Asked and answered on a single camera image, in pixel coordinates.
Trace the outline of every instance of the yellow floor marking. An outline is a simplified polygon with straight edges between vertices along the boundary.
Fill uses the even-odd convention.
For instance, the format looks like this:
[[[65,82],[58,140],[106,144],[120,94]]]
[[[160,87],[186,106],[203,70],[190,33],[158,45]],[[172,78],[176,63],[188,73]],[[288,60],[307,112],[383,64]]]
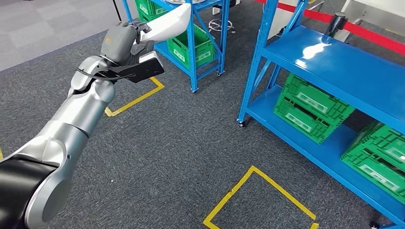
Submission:
[[[132,102],[126,104],[125,106],[123,106],[123,107],[121,107],[121,108],[119,108],[119,109],[117,109],[117,110],[115,110],[115,111],[111,111],[111,110],[107,107],[107,108],[105,109],[105,111],[104,111],[104,112],[107,114],[107,116],[109,116],[109,117],[111,117],[111,116],[116,116],[117,114],[119,114],[119,113],[121,113],[121,112],[127,110],[128,108],[132,107],[133,105],[139,103],[140,101],[142,101],[142,100],[148,98],[149,96],[155,94],[156,92],[158,92],[158,91],[160,91],[161,89],[164,88],[164,85],[163,85],[161,82],[159,82],[159,80],[157,80],[155,77],[150,77],[150,80],[152,80],[152,82],[154,82],[154,83],[156,84],[157,87],[156,87],[155,89],[153,89],[152,91],[150,91],[150,92],[148,92],[148,93],[142,95],[141,97],[135,99],[134,101],[132,101]]]
[[[319,227],[318,223],[313,223],[310,229],[317,229]]]
[[[281,194],[283,194],[287,199],[289,199],[293,204],[295,204],[299,209],[301,209],[305,214],[307,214],[312,220],[316,219],[314,213],[312,213],[308,208],[302,205],[297,199],[295,199],[291,194],[289,194],[285,189],[283,189],[280,185],[278,185],[274,180],[260,171],[258,168],[251,166],[246,174],[240,179],[240,181],[229,191],[221,201],[214,207],[214,209],[208,214],[208,216],[202,222],[210,229],[220,229],[215,224],[211,222],[214,216],[221,210],[221,208],[225,205],[225,203],[235,194],[235,192],[247,181],[247,179],[252,175],[253,172],[256,172],[259,176],[264,178],[268,183],[270,183],[273,187],[275,187]],[[310,229],[317,229],[319,226],[318,223],[313,223]]]

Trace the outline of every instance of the green plastic crate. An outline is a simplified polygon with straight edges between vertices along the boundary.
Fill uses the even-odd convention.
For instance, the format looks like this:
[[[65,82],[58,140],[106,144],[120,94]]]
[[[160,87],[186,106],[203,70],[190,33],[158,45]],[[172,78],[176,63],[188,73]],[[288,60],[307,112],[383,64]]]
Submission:
[[[374,121],[355,138],[347,151],[367,148],[405,172],[405,136],[381,122]]]
[[[348,166],[405,204],[405,173],[366,148],[356,148],[342,155]]]
[[[318,144],[337,128],[306,110],[297,100],[284,96],[278,98],[274,113]]]
[[[142,17],[148,19],[148,21],[167,13],[167,10],[151,0],[135,0],[135,4],[137,6],[139,18],[142,14]]]
[[[289,74],[281,94],[297,98],[299,105],[329,124],[344,121],[355,109],[292,73]]]
[[[190,69],[190,57],[188,48],[187,31],[175,38],[168,39],[169,52]],[[194,25],[195,66],[210,62],[214,59],[215,49],[204,30]]]
[[[149,22],[149,21],[155,20],[156,18],[158,18],[158,17],[160,17],[162,15],[163,14],[155,15],[155,16],[149,16],[149,15],[146,15],[144,12],[139,12],[139,20],[141,20],[143,22]]]

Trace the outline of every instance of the robotic arm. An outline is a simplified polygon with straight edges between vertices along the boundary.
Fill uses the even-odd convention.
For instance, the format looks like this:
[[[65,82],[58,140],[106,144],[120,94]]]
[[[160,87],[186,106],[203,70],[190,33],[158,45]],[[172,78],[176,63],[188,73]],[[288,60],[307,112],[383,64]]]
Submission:
[[[154,42],[184,32],[191,5],[149,23],[120,22],[103,41],[101,55],[86,58],[67,99],[40,133],[0,161],[0,229],[36,229],[55,217],[71,189],[73,171],[108,103],[114,83],[134,83],[164,72]],[[145,45],[131,54],[134,44]]]

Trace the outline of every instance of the gray carpet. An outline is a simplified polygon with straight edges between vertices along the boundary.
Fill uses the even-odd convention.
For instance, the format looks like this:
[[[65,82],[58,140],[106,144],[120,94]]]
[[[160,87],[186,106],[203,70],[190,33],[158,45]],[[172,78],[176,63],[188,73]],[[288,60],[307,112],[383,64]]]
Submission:
[[[249,2],[238,7],[230,15],[237,33],[228,36],[226,74],[207,76],[192,94],[188,76],[162,58],[166,73],[157,78],[165,88],[100,120],[65,208],[45,228],[205,229],[205,217],[251,165],[314,212],[320,229],[367,229],[373,218],[386,221],[256,121],[247,128],[236,124],[262,9]],[[205,12],[203,18],[212,16]],[[98,54],[104,35],[0,72],[0,144],[5,155],[34,137],[52,117],[66,97],[75,67]],[[405,65],[401,56],[362,39],[352,37],[350,42]],[[150,81],[120,81],[110,107],[120,107],[151,88]],[[370,120],[356,112],[347,124],[358,130]],[[221,229],[305,229],[312,223],[257,175],[212,221]]]

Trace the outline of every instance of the blue metal shelf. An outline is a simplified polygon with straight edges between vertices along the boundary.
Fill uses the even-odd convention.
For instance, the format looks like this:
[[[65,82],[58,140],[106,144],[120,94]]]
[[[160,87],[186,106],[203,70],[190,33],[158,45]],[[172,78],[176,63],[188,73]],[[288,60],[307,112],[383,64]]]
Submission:
[[[403,66],[304,26],[286,33],[261,53],[405,134]]]
[[[128,7],[127,0],[122,0],[124,3],[124,8],[127,13],[127,17],[129,21],[132,21],[132,16]],[[151,0],[154,3],[160,5],[161,7],[165,8],[166,10],[173,10],[178,7],[178,4],[172,4],[165,0]],[[199,11],[208,9],[214,5],[222,5],[227,7],[222,7],[221,9],[221,28],[227,28],[228,26],[228,16],[229,16],[229,1],[230,0],[206,0],[202,3],[192,4],[192,14],[190,16],[190,23],[187,27],[187,39],[188,39],[188,50],[189,50],[189,58],[190,60],[195,60],[195,45],[194,45],[194,27],[193,21],[194,16],[197,18],[197,21],[200,23],[201,28],[207,33],[208,38],[214,44],[215,47],[215,60],[218,61],[218,64],[210,67],[208,70],[204,71],[201,74],[197,74],[198,69],[195,66],[195,61],[190,61],[190,69],[185,68],[179,61],[177,61],[172,54],[169,52],[166,42],[161,42],[160,44],[156,44],[156,50],[159,51],[162,55],[168,58],[172,63],[174,63],[177,67],[179,67],[182,71],[184,71],[190,77],[191,83],[191,91],[194,93],[198,90],[197,81],[202,79],[203,77],[207,76],[208,74],[212,73],[213,71],[217,71],[217,74],[221,75],[225,72],[224,65],[225,65],[225,48],[226,48],[226,37],[227,37],[227,30],[221,31],[221,38],[219,40],[219,45],[215,42],[215,39],[209,33],[207,27],[204,25],[200,15],[198,14]]]
[[[267,45],[277,4],[267,0],[264,8],[238,122],[250,115],[395,224],[382,228],[405,229],[405,205],[340,161],[355,132],[341,125],[318,145],[273,114],[283,67],[405,134],[405,68],[300,26],[307,0],[298,0],[281,37]],[[267,61],[259,71],[262,58]],[[265,92],[250,102],[272,62]]]
[[[265,91],[249,104],[247,113],[394,223],[402,223],[405,205],[340,161],[357,134],[341,125],[318,145],[272,112],[280,93],[278,85]]]

